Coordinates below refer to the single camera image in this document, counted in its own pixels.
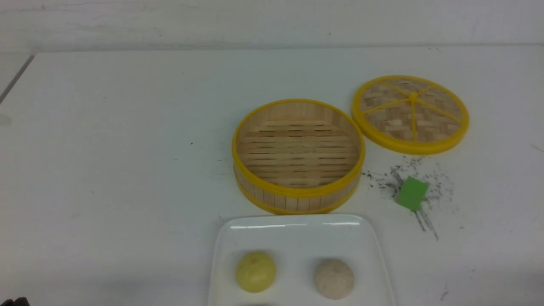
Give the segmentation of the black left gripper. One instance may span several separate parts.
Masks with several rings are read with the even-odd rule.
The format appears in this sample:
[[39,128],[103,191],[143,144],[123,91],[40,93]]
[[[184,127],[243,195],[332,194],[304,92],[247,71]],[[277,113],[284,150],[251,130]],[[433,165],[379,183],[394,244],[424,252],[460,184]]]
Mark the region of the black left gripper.
[[0,306],[30,306],[29,301],[25,297],[19,297],[15,300],[9,299],[2,302]]

